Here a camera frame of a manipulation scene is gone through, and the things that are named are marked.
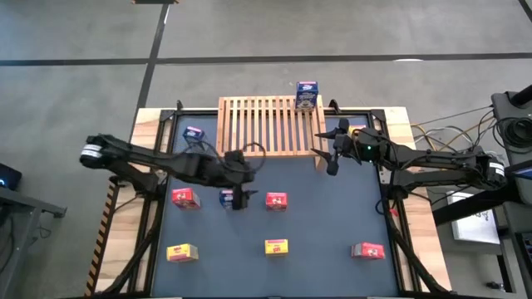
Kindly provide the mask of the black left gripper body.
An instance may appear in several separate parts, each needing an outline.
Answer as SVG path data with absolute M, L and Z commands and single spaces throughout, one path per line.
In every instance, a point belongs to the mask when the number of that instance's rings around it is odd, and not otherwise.
M 229 151 L 224 154 L 220 165 L 222 167 L 222 182 L 220 187 L 234 187 L 254 181 L 255 171 L 245 159 L 242 150 Z

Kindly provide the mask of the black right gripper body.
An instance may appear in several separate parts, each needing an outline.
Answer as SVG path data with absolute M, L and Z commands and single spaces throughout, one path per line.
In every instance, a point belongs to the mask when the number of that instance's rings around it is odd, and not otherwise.
M 379 131 L 365 128 L 355 131 L 352 137 L 348 134 L 337 135 L 334 150 L 338 150 L 339 155 L 343 157 L 355 159 L 358 163 L 376 163 L 387 157 L 389 144 Z

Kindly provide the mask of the red Froot Loops cereal box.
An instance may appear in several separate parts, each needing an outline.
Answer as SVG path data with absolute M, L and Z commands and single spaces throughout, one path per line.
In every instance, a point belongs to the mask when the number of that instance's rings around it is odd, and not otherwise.
M 386 257 L 384 246 L 375 243 L 357 243 L 352 245 L 351 257 L 366 259 L 384 259 Z
M 288 208 L 288 194 L 266 193 L 265 206 L 268 211 L 286 211 Z
M 200 198 L 192 188 L 173 189 L 171 202 L 179 209 L 201 208 Z

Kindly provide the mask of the wooden slatted shelf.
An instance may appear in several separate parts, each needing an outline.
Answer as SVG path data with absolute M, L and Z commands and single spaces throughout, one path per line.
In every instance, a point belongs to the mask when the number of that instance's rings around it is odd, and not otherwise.
M 310 111 L 295 110 L 294 96 L 234 96 L 219 98 L 216 149 L 239 150 L 246 157 L 312 158 L 316 170 L 326 168 L 315 149 L 327 151 L 317 137 L 326 130 L 323 100 Z

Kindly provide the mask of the blue table mat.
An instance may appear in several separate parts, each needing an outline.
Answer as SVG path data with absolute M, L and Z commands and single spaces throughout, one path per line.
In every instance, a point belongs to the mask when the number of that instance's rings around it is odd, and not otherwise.
M 154 297 L 394 297 L 393 261 L 351 257 L 361 242 L 387 245 L 371 164 L 344 160 L 337 175 L 312 159 L 268 159 L 246 209 L 225 209 L 215 188 L 195 186 L 201 208 L 167 202 L 151 293 Z M 287 193 L 284 212 L 268 211 L 266 193 Z M 264 241 L 287 239 L 289 253 L 266 256 Z M 168 262 L 166 249 L 190 243 L 199 259 Z

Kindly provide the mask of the black metal crossbar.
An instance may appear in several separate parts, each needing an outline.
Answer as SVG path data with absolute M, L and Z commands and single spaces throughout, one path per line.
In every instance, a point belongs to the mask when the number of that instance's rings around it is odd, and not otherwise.
M 469 198 L 448 204 L 432 215 L 436 226 L 467 218 L 504 203 L 517 203 L 532 207 L 532 177 L 511 177 L 508 184 L 496 191 L 482 191 Z

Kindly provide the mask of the white board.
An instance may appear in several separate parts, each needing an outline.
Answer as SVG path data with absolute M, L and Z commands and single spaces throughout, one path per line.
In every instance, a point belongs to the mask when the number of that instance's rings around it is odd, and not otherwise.
M 451 222 L 451 230 L 456 241 L 500 244 L 492 209 Z

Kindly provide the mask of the dark grey equipment stand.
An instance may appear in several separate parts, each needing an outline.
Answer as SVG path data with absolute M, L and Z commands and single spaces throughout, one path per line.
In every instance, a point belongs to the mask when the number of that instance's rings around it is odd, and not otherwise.
M 532 84 L 522 91 L 491 96 L 496 118 L 492 134 L 511 164 L 532 159 Z

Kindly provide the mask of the yellow black hazard tape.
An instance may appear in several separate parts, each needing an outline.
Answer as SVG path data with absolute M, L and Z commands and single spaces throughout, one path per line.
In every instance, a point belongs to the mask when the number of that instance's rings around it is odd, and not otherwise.
M 91 265 L 86 281 L 86 288 L 84 297 L 92 296 L 96 293 L 96 284 L 103 263 L 103 257 L 106 250 L 107 239 L 111 229 L 111 222 L 113 219 L 113 208 L 116 206 L 120 186 L 118 178 L 112 176 L 108 180 L 108 190 L 106 194 L 106 201 L 102 212 L 100 226 L 96 237 L 96 245 L 93 252 Z

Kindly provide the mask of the monitor with blue screen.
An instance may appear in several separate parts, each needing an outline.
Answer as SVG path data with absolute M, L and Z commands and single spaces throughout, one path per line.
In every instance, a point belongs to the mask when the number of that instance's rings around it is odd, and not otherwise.
M 512 179 L 532 180 L 532 159 L 505 167 L 505 175 Z

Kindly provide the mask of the grey side table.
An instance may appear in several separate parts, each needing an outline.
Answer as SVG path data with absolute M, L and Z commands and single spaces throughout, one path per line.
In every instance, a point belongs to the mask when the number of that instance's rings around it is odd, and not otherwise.
M 0 188 L 0 232 L 7 225 L 6 252 L 0 244 L 0 299 L 13 293 L 42 213 L 63 218 L 66 211 L 66 207 Z

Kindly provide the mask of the black device with blue light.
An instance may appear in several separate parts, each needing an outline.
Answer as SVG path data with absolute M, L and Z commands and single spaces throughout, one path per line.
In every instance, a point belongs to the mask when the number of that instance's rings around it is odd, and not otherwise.
M 0 188 L 16 191 L 21 179 L 20 171 L 0 163 Z

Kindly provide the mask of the black metal table frame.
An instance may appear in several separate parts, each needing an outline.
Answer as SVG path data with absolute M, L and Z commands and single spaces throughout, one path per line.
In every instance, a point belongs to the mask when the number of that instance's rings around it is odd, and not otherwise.
M 387 132 L 391 133 L 392 141 L 410 148 L 415 147 L 406 107 L 343 107 L 340 109 L 342 111 L 361 110 L 362 112 L 383 110 L 387 120 Z M 163 129 L 159 129 L 159 123 L 161 116 L 167 116 L 170 112 L 174 113 L 174 110 L 177 108 L 141 108 L 135 117 L 132 143 L 152 149 L 155 147 L 156 139 L 159 138 L 157 136 L 162 134 L 161 148 L 163 150 L 169 149 L 170 120 L 163 121 Z M 217 116 L 218 108 L 184 108 L 182 112 L 182 116 L 192 115 L 193 112 L 198 112 L 200 115 Z M 134 189 L 127 183 L 119 183 L 119 186 L 120 191 L 116 206 L 125 203 L 135 195 Z M 403 225 L 399 224 L 398 221 L 406 221 L 414 252 L 436 281 L 445 289 L 450 290 L 452 288 L 451 282 L 429 202 L 417 195 L 409 195 L 402 206 L 406 216 L 394 216 L 396 225 L 403 229 Z M 156 208 L 158 208 L 157 202 L 145 203 L 145 200 L 141 198 L 129 203 L 116 214 L 114 214 L 115 208 L 113 208 L 111 229 L 96 284 L 96 293 L 93 296 L 105 291 L 124 269 L 133 256 L 137 243 L 140 243 L 147 234 L 145 228 L 150 229 L 153 226 Z M 132 278 L 127 278 L 125 286 L 119 293 L 138 293 L 148 287 L 146 278 L 148 277 L 148 264 L 151 258 L 149 255 L 150 253 L 155 254 L 155 245 L 153 245 L 154 250 L 151 249 L 151 247 L 146 249 L 145 254 L 140 259 L 140 264 L 131 274 Z M 402 285 L 407 290 L 413 291 L 414 282 L 413 278 L 410 278 L 411 270 L 409 270 L 406 256 L 401 249 L 398 250 L 401 274 L 404 278 Z

